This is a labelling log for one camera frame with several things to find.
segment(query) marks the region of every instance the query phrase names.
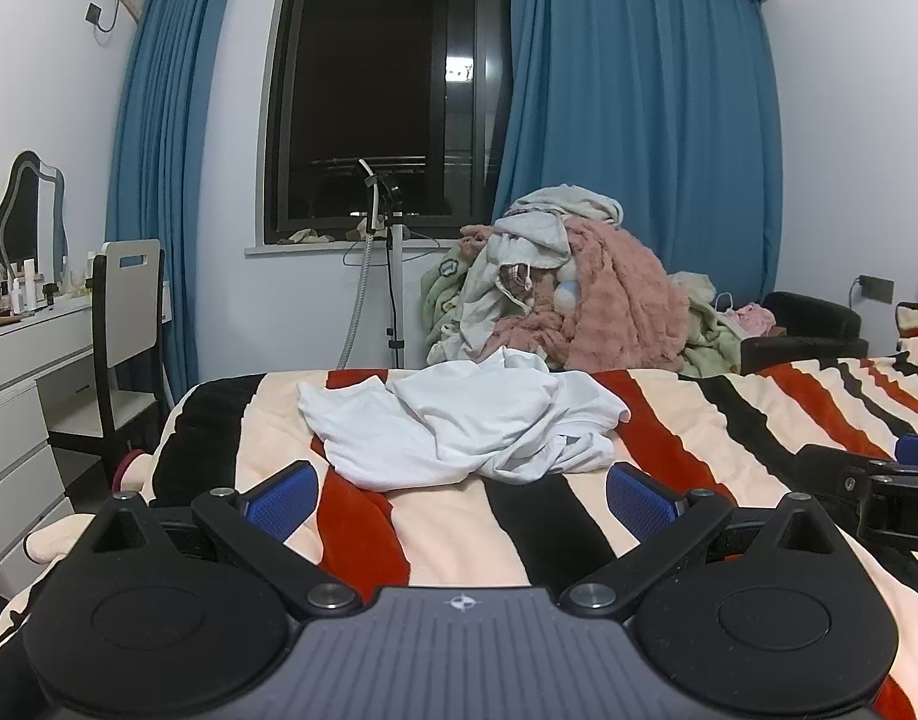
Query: white cloth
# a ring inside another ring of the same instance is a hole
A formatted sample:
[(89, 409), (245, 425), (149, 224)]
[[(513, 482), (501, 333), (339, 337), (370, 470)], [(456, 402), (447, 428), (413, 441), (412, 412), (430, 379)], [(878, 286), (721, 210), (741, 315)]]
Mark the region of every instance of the white cloth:
[(520, 197), (509, 206), (506, 215), (517, 214), (520, 211), (555, 211), (590, 218), (593, 221), (607, 221), (615, 227), (622, 223), (622, 206), (619, 205), (619, 201), (569, 184), (543, 187)]
[(427, 356), (429, 365), (469, 360), (486, 346), (506, 309), (513, 303), (499, 287), (499, 268), (523, 263), (530, 268), (556, 269), (569, 257), (566, 228), (558, 214), (529, 211), (501, 218), (479, 256), (466, 273), (456, 309), (459, 332), (443, 334)]
[(582, 371), (550, 373), (539, 357), (499, 348), (480, 362), (427, 367), (342, 389), (299, 382), (299, 409), (329, 462), (365, 490), (460, 482), (473, 471), (510, 484), (603, 469), (605, 434), (629, 409)]

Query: white chair back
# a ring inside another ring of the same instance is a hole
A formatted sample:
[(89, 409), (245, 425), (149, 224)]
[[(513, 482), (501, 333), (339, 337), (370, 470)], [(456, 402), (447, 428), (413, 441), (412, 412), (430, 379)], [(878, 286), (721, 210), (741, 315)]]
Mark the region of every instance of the white chair back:
[(160, 259), (155, 239), (112, 241), (106, 257), (106, 365), (115, 367), (155, 346), (160, 331)]

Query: pink cloth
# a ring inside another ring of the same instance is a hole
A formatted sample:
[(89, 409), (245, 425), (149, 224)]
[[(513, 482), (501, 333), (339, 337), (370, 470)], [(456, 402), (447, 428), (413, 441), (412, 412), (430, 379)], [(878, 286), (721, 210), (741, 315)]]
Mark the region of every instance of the pink cloth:
[(459, 230), (459, 253), (468, 262), (475, 262), (479, 252), (489, 242), (493, 228), (489, 224), (467, 224)]
[(552, 271), (534, 271), (536, 302), (528, 317), (496, 322), (482, 357), (499, 346), (537, 352), (567, 370), (679, 370), (688, 333), (688, 296), (659, 258), (629, 232), (581, 217), (563, 222), (579, 274), (573, 317), (552, 307)]
[(776, 326), (776, 317), (758, 303), (750, 303), (737, 311), (729, 309), (726, 315), (739, 324), (750, 336), (764, 336)]

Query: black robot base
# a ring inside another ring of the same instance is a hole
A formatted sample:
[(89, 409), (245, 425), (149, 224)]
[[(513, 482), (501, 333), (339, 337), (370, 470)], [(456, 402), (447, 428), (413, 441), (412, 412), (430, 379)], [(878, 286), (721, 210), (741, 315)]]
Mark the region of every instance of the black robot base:
[(558, 600), (386, 587), (371, 605), (234, 502), (193, 502), (211, 549), (192, 557), (139, 496), (107, 501), (20, 631), (48, 716), (859, 720), (898, 646), (853, 551), (801, 493), (736, 509), (694, 490)]

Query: window sill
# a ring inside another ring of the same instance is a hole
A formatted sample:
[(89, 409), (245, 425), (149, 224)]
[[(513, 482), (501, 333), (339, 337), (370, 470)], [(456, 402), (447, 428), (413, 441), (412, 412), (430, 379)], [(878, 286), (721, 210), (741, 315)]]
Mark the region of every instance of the window sill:
[[(455, 240), (452, 239), (439, 239), (436, 241), (429, 241), (425, 239), (421, 240), (409, 240), (403, 241), (403, 251), (435, 251), (437, 248), (443, 250), (445, 254), (450, 247), (455, 244)], [(384, 238), (376, 238), (373, 243), (373, 250), (376, 250), (376, 247), (381, 245), (385, 247)], [(352, 241), (336, 241), (332, 244), (267, 244), (259, 245), (258, 247), (249, 247), (246, 249), (247, 257), (280, 257), (283, 255), (293, 256), (296, 254), (315, 254), (323, 252), (337, 252), (339, 254), (345, 254), (350, 247), (353, 246)]]

